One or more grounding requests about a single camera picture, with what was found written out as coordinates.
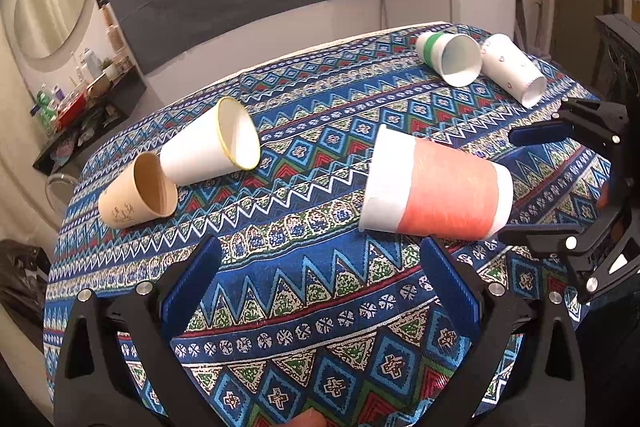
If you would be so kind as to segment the white cup green stripes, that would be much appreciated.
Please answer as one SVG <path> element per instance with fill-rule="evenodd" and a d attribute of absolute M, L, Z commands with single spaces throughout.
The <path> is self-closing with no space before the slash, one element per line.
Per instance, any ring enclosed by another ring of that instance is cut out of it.
<path fill-rule="evenodd" d="M 416 39 L 420 60 L 448 86 L 462 88 L 477 80 L 483 60 L 480 46 L 465 34 L 425 31 Z"/>

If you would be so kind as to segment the blue patterned tablecloth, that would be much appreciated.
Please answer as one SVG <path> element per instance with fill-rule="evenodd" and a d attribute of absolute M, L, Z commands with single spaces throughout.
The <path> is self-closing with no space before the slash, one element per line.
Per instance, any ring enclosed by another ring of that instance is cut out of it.
<path fill-rule="evenodd" d="M 562 98 L 586 95 L 561 69 L 540 64 L 548 87 L 526 109 L 486 78 L 447 87 L 416 56 L 418 35 L 415 27 L 380 31 L 238 72 L 103 143 L 82 168 L 55 246 L 43 315 L 47 372 L 58 365 L 78 291 L 129 291 L 213 234 L 224 260 L 171 347 L 226 424 L 279 424 L 310 408 L 335 426 L 416 421 L 470 343 L 422 272 L 418 241 L 358 228 L 378 130 L 506 166 L 518 225 L 590 225 L 610 173 L 574 141 L 508 140 L 513 127 L 549 118 Z M 258 167 L 183 187 L 165 220 L 128 231 L 104 225 L 104 188 L 225 96 L 253 118 Z"/>

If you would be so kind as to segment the round wall mirror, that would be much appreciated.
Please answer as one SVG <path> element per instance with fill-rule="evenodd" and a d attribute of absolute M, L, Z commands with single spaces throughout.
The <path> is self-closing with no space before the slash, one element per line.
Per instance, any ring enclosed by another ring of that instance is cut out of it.
<path fill-rule="evenodd" d="M 16 0 L 14 31 L 22 53 L 41 60 L 56 52 L 75 29 L 86 0 Z"/>

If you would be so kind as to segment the brown kraft paper cup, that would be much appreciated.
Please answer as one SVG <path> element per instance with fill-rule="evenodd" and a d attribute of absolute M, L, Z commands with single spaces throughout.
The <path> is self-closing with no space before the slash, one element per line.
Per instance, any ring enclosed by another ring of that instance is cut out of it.
<path fill-rule="evenodd" d="M 167 218 L 177 204 L 177 185 L 165 176 L 160 158 L 150 152 L 134 158 L 98 200 L 102 221 L 116 230 Z"/>

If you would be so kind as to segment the white cup pink hearts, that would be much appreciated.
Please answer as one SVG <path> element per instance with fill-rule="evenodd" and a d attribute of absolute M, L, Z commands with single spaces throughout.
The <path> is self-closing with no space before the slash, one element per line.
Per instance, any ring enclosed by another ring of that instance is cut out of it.
<path fill-rule="evenodd" d="M 503 34 L 488 37 L 480 47 L 482 73 L 525 108 L 534 107 L 547 89 L 540 69 Z"/>

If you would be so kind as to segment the black shelf with toiletries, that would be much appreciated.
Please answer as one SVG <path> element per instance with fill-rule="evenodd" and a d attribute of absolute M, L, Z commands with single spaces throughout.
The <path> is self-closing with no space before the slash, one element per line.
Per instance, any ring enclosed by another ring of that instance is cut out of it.
<path fill-rule="evenodd" d="M 146 86 L 128 56 L 112 63 L 117 75 L 103 74 L 88 86 L 67 95 L 56 110 L 53 135 L 32 163 L 36 171 L 50 176 L 105 138 L 134 113 Z"/>

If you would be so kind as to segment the orange and white paper cup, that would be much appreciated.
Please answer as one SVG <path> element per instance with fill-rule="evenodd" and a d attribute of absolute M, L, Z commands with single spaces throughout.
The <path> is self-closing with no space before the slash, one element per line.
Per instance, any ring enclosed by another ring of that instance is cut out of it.
<path fill-rule="evenodd" d="M 503 165 L 382 126 L 358 228 L 489 239 L 508 222 L 513 197 L 512 176 Z"/>

